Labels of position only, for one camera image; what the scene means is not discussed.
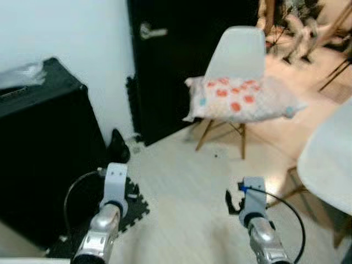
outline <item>amplifier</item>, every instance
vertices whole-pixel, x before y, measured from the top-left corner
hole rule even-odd
[[[65,234],[63,201],[70,184],[108,164],[87,87],[55,58],[43,85],[0,96],[0,219],[38,246]],[[74,226],[93,215],[103,180],[91,177],[69,200]]]

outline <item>white plastic chair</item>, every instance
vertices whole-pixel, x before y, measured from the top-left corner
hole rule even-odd
[[[252,26],[234,26],[222,35],[207,68],[205,79],[242,78],[259,80],[265,71],[265,35],[261,29]],[[196,151],[204,144],[214,120],[210,120]],[[241,135],[241,155],[245,158],[246,127],[240,124],[235,130]]]

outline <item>pillow with red polka dots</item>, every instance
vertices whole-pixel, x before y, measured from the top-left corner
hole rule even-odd
[[[190,112],[183,120],[195,117],[234,123],[258,122],[272,118],[292,118],[306,105],[285,84],[269,76],[259,81],[240,78],[205,80],[188,78]]]

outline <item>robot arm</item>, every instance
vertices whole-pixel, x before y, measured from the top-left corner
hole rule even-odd
[[[128,203],[125,200],[126,178],[127,165],[119,163],[108,165],[101,209],[91,220],[90,229],[73,258],[73,264],[109,262],[120,220],[128,210]]]
[[[280,238],[275,230],[274,224],[268,220],[266,215],[266,194],[256,192],[246,187],[257,188],[265,191],[262,178],[244,178],[239,183],[239,189],[245,191],[245,198],[240,202],[240,210],[232,205],[229,191],[226,192],[226,203],[230,215],[239,215],[241,224],[248,229],[250,246],[256,255],[259,264],[292,264]]]

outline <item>black cable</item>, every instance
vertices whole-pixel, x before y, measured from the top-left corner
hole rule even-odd
[[[77,178],[70,186],[70,188],[68,189],[66,196],[65,196],[65,200],[64,200],[64,221],[65,221],[65,227],[66,227],[66,231],[67,231],[67,237],[70,243],[70,249],[71,249],[71,258],[74,256],[74,248],[73,248],[73,238],[72,238],[72,233],[71,233],[71,226],[70,226],[70,222],[68,219],[68,214],[67,214],[67,201],[68,201],[68,197],[70,196],[71,191],[76,187],[76,185],[78,183],[80,183],[82,180],[84,180],[85,178],[87,178],[88,176],[92,176],[92,175],[98,175],[98,171],[92,171],[92,172],[88,172],[86,174],[83,174],[82,176],[80,176],[79,178]]]
[[[246,189],[249,189],[249,190],[253,190],[253,191],[258,191],[260,193],[264,193],[264,194],[267,194],[267,195],[270,195],[271,197],[274,197],[275,199],[279,200],[280,202],[283,202],[285,205],[287,205],[294,213],[295,215],[297,216],[297,219],[301,225],[301,229],[302,229],[302,244],[301,244],[301,248],[298,252],[298,255],[296,257],[296,259],[294,260],[294,264],[297,264],[298,261],[301,259],[302,257],[302,254],[303,254],[303,251],[304,251],[304,247],[306,245],[306,231],[305,231],[305,228],[304,228],[304,224],[303,224],[303,221],[301,219],[301,217],[299,216],[299,214],[297,213],[296,209],[290,205],[288,202],[286,202],[285,200],[281,199],[280,197],[276,196],[276,195],[273,195],[271,194],[270,192],[266,192],[266,191],[263,191],[263,190],[260,190],[260,189],[256,189],[256,188],[252,188],[252,187],[245,187]]]

